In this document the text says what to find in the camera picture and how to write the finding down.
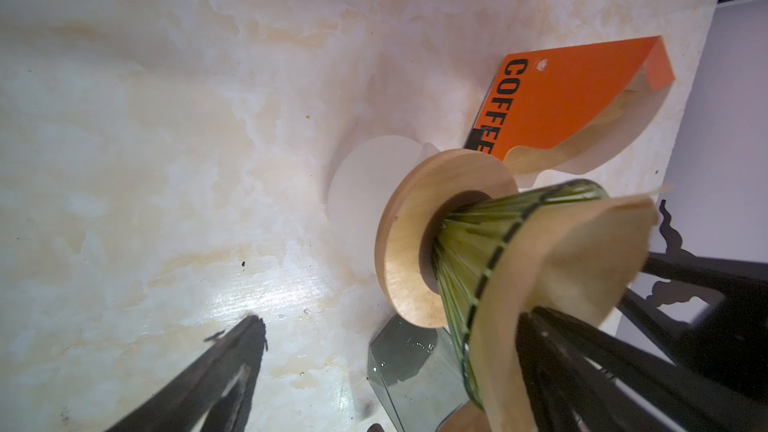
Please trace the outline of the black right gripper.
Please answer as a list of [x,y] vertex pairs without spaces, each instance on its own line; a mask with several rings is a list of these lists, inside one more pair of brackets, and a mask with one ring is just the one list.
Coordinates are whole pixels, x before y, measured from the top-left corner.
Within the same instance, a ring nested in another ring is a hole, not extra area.
[[767,400],[765,263],[651,252],[641,271],[717,290],[725,297],[692,323],[677,321],[626,290],[619,311],[672,362],[758,402]]

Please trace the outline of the green glass dripper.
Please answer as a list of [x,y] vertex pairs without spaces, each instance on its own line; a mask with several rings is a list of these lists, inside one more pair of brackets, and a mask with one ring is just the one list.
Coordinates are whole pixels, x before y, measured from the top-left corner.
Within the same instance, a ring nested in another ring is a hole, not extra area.
[[432,242],[431,265],[470,400],[483,401],[469,358],[473,323],[482,296],[511,240],[534,212],[607,199],[598,183],[576,179],[468,205],[442,220]]

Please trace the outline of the orange coffee filter box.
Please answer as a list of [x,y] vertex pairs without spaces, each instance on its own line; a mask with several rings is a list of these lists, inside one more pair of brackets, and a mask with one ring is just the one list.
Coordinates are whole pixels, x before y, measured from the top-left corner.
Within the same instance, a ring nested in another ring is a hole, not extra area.
[[515,147],[550,149],[592,122],[621,92],[658,92],[674,80],[660,36],[509,54],[465,146],[502,162]]

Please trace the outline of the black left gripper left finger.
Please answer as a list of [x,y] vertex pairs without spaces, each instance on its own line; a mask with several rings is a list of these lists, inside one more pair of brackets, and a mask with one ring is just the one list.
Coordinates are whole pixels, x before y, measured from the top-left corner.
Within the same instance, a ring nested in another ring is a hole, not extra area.
[[112,431],[243,431],[264,352],[266,325],[248,315]]

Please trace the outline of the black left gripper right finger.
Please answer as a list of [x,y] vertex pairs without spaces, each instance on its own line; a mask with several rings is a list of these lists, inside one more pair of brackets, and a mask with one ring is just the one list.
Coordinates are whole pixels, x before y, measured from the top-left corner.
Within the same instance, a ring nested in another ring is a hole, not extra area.
[[541,431],[717,431],[688,396],[682,369],[576,319],[538,308],[521,315],[516,346]]

